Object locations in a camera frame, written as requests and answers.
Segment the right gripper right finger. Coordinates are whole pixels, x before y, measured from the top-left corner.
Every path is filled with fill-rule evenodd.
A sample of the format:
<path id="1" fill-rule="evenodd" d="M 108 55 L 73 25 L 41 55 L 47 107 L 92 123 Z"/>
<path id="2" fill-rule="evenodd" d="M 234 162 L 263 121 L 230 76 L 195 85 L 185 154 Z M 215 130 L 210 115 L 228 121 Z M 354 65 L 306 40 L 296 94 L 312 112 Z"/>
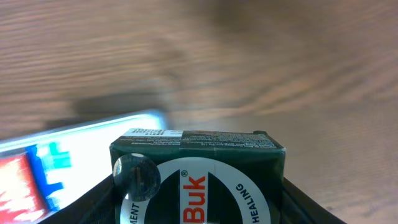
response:
<path id="1" fill-rule="evenodd" d="M 346 224 L 284 178 L 280 224 Z"/>

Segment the blue medicine box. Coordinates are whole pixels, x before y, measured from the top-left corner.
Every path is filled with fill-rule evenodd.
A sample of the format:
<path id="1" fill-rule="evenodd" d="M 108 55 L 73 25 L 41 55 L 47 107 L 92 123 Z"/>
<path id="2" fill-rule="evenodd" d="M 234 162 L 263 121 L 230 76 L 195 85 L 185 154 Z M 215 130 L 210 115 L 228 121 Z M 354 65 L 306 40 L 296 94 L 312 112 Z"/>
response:
<path id="1" fill-rule="evenodd" d="M 1 141 L 1 223 L 37 223 L 111 175 L 109 145 L 131 128 L 165 129 L 159 110 Z"/>

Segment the dark green square box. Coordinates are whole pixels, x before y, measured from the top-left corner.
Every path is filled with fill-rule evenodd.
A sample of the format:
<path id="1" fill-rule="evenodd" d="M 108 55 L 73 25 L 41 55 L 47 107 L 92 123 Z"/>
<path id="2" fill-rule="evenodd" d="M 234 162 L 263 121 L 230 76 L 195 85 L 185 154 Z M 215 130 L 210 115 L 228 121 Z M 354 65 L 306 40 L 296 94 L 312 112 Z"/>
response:
<path id="1" fill-rule="evenodd" d="M 118 223 L 279 223 L 285 148 L 265 131 L 130 129 L 110 144 Z"/>

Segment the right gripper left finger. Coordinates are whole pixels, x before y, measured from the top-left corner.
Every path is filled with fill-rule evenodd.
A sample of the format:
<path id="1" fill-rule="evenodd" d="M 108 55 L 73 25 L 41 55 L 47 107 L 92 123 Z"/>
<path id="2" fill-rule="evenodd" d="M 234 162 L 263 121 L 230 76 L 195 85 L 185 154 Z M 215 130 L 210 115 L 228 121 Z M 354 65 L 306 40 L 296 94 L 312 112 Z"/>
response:
<path id="1" fill-rule="evenodd" d="M 113 176 L 109 175 L 78 200 L 39 224 L 115 224 L 113 187 Z"/>

